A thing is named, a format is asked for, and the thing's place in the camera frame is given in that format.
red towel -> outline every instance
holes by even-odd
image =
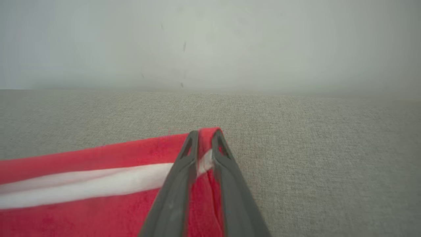
[[[222,236],[220,188],[208,170],[216,130],[199,131],[189,236]],[[137,236],[186,137],[0,161],[0,235]]]

fabric texture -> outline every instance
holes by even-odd
[[[207,157],[205,154],[211,149],[211,138],[215,131],[216,128],[199,131],[199,157]],[[18,202],[21,206],[23,205],[22,208],[13,206],[13,208],[0,210],[1,235],[136,236],[158,193],[157,187],[145,188],[141,191],[125,189],[125,192],[118,194],[105,192],[87,199],[83,195],[91,193],[92,189],[109,190],[123,187],[124,183],[115,183],[113,179],[121,180],[121,176],[127,176],[127,173],[120,173],[120,177],[110,176],[103,182],[98,181],[104,179],[101,176],[88,177],[87,180],[70,178],[72,176],[85,178],[87,177],[85,173],[89,171],[106,170],[108,172],[108,169],[113,169],[115,173],[116,168],[119,172],[121,170],[118,168],[139,166],[146,169],[134,170],[135,173],[138,172],[137,178],[141,177],[141,180],[136,180],[136,177],[130,174],[129,179],[125,181],[142,186],[145,182],[156,180],[156,176],[165,178],[168,170],[165,174],[155,173],[149,177],[141,175],[157,165],[174,162],[186,137],[187,134],[171,135],[81,151],[0,161],[0,190],[2,192],[0,193],[0,207],[7,206],[9,204],[7,202],[16,202],[14,199],[27,200],[27,202]],[[62,174],[66,174],[65,179],[58,183],[56,180],[60,175],[62,177]],[[34,190],[26,187],[29,190],[24,192],[22,185],[17,185],[28,179],[33,184],[33,189],[39,189],[38,193],[49,191],[52,197],[46,196],[43,197],[44,199],[50,198],[56,203],[28,204],[29,200],[33,199]],[[95,185],[86,185],[92,181]],[[43,182],[44,186],[37,187],[37,182]],[[73,183],[77,184],[78,189],[70,188],[74,186]],[[6,186],[14,194],[14,199],[3,198],[10,195],[6,192]],[[18,186],[18,189],[13,190],[13,186]],[[72,201],[54,199],[54,196],[74,196],[77,192],[83,194],[83,198]],[[222,236],[220,191],[212,171],[199,176],[193,184],[189,207],[189,236]]]
[[[219,126],[273,236],[418,236],[421,104],[0,91],[2,159]]]

white wall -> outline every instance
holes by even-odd
[[[419,0],[0,1],[1,88],[421,100]]]

white stripe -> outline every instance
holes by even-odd
[[[172,163],[67,172],[0,185],[0,209],[34,207],[125,195],[161,187]],[[198,175],[212,167],[212,150],[200,159]]]

gray upholstery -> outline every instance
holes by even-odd
[[[421,103],[0,91],[1,158],[220,126],[274,236],[419,236]]]

